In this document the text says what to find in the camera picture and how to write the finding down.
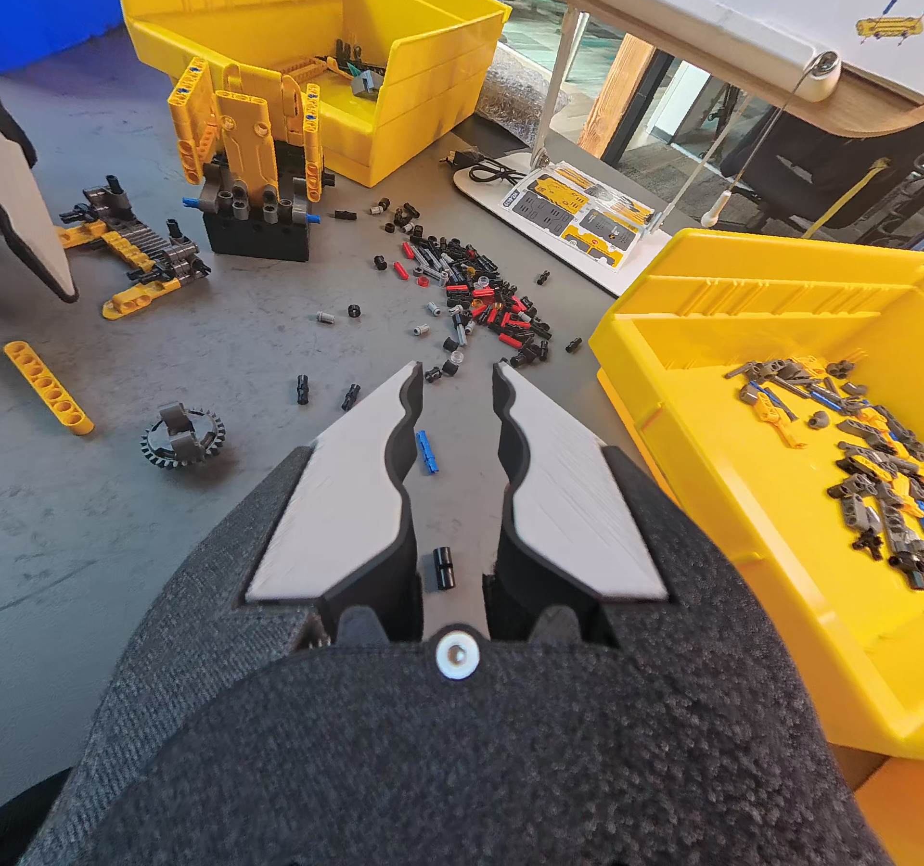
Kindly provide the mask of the pile of small lego pins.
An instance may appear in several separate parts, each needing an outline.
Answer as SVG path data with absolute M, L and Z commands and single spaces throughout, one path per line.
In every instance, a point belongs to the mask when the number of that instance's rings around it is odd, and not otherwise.
M 403 282 L 444 292 L 443 304 L 428 303 L 426 307 L 431 318 L 446 315 L 450 320 L 450 334 L 442 344 L 445 361 L 424 371 L 425 382 L 433 384 L 457 375 L 468 338 L 476 327 L 487 329 L 513 353 L 502 359 L 512 368 L 548 362 L 550 325 L 539 317 L 535 304 L 519 293 L 517 285 L 502 277 L 490 257 L 457 238 L 426 235 L 420 213 L 412 204 L 392 205 L 382 198 L 370 207 L 369 214 L 386 216 L 383 230 L 403 237 L 401 260 L 389 263 L 376 255 L 373 267 L 392 270 Z

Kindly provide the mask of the yellow plastic bin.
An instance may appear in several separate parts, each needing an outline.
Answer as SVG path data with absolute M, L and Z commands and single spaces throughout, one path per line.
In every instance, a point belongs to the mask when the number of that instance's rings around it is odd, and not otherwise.
M 327 166 L 374 187 L 475 110 L 510 10 L 496 0 L 120 0 L 139 59 L 175 83 L 205 58 L 214 87 L 225 69 L 279 72 L 329 54 L 340 38 L 386 64 L 377 99 L 322 78 Z
M 723 374 L 803 354 L 922 437 L 922 253 L 686 229 L 590 339 L 654 472 L 779 629 L 829 740 L 922 759 L 922 593 L 851 549 L 832 446 L 783 446 Z
M 897 865 L 923 864 L 923 762 L 830 745 L 867 823 Z

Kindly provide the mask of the grey grille yellow lego assembly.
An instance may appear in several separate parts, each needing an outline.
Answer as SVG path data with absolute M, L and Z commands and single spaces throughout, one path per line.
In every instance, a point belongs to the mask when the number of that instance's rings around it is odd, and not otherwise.
M 211 274 L 200 257 L 198 245 L 181 232 L 177 222 L 168 219 L 167 226 L 166 238 L 139 222 L 102 234 L 101 240 L 107 247 L 128 264 L 130 282 L 127 289 L 102 306 L 105 320 L 134 315 Z

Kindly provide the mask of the yellow black lego robot model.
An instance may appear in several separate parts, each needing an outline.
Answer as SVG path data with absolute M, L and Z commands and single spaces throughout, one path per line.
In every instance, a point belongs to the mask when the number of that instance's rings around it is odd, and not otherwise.
M 316 206 L 335 174 L 321 140 L 320 87 L 244 66 L 191 58 L 168 98 L 189 183 L 217 255 L 306 263 Z

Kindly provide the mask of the black office chair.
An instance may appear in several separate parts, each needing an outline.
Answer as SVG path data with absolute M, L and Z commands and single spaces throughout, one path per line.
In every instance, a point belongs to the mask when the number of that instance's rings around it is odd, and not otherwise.
M 922 248 L 897 231 L 922 212 L 923 125 L 877 137 L 827 133 L 788 113 L 768 109 L 722 159 L 720 172 L 736 179 L 733 194 L 757 209 L 746 223 L 719 220 L 714 229 L 760 233 L 769 221 L 799 229 L 821 221 L 827 230 L 856 225 L 890 195 L 884 216 L 856 242 Z

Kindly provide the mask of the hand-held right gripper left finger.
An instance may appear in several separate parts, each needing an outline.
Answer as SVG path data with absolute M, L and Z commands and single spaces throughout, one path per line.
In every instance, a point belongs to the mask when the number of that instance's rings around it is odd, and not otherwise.
M 308 447 L 246 603 L 313 606 L 336 630 L 369 607 L 390 641 L 420 641 L 419 549 L 405 480 L 417 460 L 422 363 L 410 361 Z

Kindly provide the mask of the sticker sheet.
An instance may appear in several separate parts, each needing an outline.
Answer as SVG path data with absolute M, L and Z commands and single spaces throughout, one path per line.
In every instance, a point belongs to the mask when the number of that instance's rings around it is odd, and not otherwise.
M 655 214 L 567 161 L 531 171 L 500 208 L 556 254 L 568 246 L 607 270 L 618 268 Z

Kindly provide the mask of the bubble wrap sheet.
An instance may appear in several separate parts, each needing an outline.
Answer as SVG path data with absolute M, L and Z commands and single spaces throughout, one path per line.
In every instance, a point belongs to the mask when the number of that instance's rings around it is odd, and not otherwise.
M 550 75 L 499 43 L 485 75 L 475 115 L 533 147 L 548 96 Z

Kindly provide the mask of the wooden post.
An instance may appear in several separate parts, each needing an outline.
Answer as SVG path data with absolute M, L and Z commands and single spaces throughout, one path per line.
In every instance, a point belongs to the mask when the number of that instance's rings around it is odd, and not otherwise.
M 577 146 L 601 159 L 656 55 L 653 45 L 626 33 L 583 124 Z

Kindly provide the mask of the yellow lego beam with holes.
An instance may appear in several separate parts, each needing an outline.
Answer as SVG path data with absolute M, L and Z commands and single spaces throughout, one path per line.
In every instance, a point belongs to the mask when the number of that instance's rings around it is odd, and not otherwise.
M 87 435 L 94 430 L 93 421 L 27 342 L 11 341 L 6 343 L 3 351 L 55 419 L 69 432 Z

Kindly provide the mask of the black lego gear grey connector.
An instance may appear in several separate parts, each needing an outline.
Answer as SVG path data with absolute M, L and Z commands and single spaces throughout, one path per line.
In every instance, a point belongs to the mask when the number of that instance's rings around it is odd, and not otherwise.
M 225 444 L 225 425 L 211 410 L 179 401 L 163 404 L 141 437 L 141 452 L 158 468 L 174 470 L 216 457 Z

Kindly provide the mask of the yellow lego blade with connector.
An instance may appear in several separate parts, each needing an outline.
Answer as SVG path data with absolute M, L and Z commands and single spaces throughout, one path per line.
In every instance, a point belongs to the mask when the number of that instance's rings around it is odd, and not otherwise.
M 83 191 L 84 202 L 60 214 L 63 228 L 56 232 L 65 249 L 100 239 L 109 232 L 122 233 L 138 223 L 128 193 L 114 175 L 106 184 Z

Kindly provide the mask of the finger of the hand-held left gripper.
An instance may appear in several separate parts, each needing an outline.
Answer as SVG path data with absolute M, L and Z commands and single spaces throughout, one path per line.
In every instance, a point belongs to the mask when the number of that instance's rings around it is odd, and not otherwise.
M 78 300 L 70 265 L 23 150 L 1 135 L 1 232 L 17 259 L 58 299 Z

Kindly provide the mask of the blue grey lego parts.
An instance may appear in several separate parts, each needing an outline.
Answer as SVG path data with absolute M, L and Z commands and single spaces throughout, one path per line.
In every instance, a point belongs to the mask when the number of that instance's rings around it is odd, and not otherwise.
M 791 451 L 808 452 L 809 434 L 835 449 L 837 503 L 850 547 L 889 566 L 914 593 L 923 590 L 922 437 L 874 401 L 854 378 L 857 359 L 803 354 L 750 360 L 723 374 L 757 421 Z

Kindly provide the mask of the loose black yellow lego parts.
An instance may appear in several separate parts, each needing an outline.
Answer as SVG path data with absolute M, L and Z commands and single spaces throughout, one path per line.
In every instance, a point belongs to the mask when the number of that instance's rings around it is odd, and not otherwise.
M 322 78 L 333 77 L 350 84 L 352 95 L 374 100 L 384 86 L 387 65 L 370 64 L 360 44 L 338 38 L 332 53 L 294 59 L 280 67 L 279 72 L 292 77 L 302 87 L 318 85 Z

